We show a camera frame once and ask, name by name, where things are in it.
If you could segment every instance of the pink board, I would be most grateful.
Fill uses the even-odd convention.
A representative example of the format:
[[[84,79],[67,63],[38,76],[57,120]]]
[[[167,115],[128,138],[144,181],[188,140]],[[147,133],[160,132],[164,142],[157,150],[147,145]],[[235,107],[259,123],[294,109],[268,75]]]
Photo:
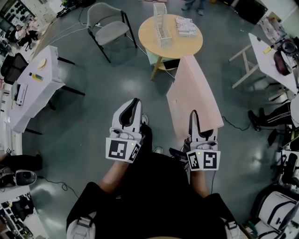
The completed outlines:
[[[179,140],[189,135],[189,118],[193,110],[197,111],[201,132],[223,126],[214,95],[194,56],[181,58],[175,81],[166,97]]]

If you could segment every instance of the striped pants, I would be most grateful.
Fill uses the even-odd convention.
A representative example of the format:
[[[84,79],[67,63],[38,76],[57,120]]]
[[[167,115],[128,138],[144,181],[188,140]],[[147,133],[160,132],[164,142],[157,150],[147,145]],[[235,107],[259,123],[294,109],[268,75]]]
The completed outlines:
[[[273,127],[277,125],[292,125],[292,117],[290,110],[291,103],[286,103],[283,106],[275,109],[271,114],[260,116],[256,122],[259,126]]]

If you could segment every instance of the black shoe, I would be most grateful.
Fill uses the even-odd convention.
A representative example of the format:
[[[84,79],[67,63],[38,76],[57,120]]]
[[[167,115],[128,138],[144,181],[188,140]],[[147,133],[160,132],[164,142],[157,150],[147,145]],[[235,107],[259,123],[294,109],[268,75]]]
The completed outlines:
[[[260,126],[258,125],[258,117],[252,112],[252,110],[248,111],[248,117],[253,124],[254,130],[261,131]]]
[[[258,112],[260,118],[265,117],[265,110],[263,110],[263,108],[260,108]]]

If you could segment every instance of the gray floor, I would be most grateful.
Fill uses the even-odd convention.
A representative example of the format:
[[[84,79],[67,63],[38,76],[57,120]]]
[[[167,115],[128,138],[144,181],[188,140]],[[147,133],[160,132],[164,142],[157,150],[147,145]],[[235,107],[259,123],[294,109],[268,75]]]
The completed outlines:
[[[153,15],[152,2],[138,0],[109,0],[114,7],[128,14],[133,33],[138,40],[138,28]],[[232,83],[245,74],[242,57],[232,63],[228,59],[249,44],[248,33],[262,39],[265,36],[258,26],[241,19],[224,4],[208,4],[203,17],[193,7],[181,10],[184,1],[169,0],[167,11],[192,18],[203,34],[203,47],[195,55],[214,93],[222,116],[236,126],[249,124],[247,111],[273,107],[267,101],[269,91],[253,87],[254,77],[232,89]],[[81,9],[76,9],[58,19],[51,29],[49,40],[78,22]],[[87,9],[81,22],[86,23]],[[65,35],[83,28],[77,24],[65,31]],[[114,111],[134,97],[142,100],[144,112],[153,130],[154,146],[180,148],[175,140],[166,93],[173,78],[159,71],[155,81],[150,81],[152,68],[147,56],[123,37],[107,49],[112,63],[103,57],[91,37],[78,31],[53,43],[61,57],[72,60],[75,66],[63,64],[68,86],[86,93],[85,97],[59,90],[53,97],[57,110],[42,110],[29,123],[29,128],[43,132],[42,136],[23,135],[23,151],[32,154],[39,149],[44,168],[41,175],[53,181],[63,181],[80,194],[89,181],[98,182],[112,162],[105,159],[105,137],[108,136]],[[267,147],[270,131],[240,131],[225,122],[219,129],[221,166],[214,180],[214,192],[220,193],[224,202],[239,222],[249,216],[257,193],[271,181],[270,164],[277,143]],[[209,188],[212,173],[207,173]],[[63,191],[60,185],[39,180],[32,187],[32,195],[43,225],[50,238],[65,237],[65,220],[76,202],[71,191]]]

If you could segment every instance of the round wooden table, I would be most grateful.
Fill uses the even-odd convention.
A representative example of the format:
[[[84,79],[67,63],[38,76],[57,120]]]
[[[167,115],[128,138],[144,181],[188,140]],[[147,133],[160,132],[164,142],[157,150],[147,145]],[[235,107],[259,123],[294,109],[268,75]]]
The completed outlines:
[[[202,47],[202,34],[196,27],[196,37],[182,37],[178,35],[176,26],[177,15],[167,14],[167,27],[171,34],[171,46],[162,48],[159,45],[157,34],[154,28],[154,17],[145,20],[139,27],[138,36],[145,49],[159,56],[151,74],[154,78],[157,69],[167,70],[161,62],[162,57],[181,59],[183,56],[194,55]]]

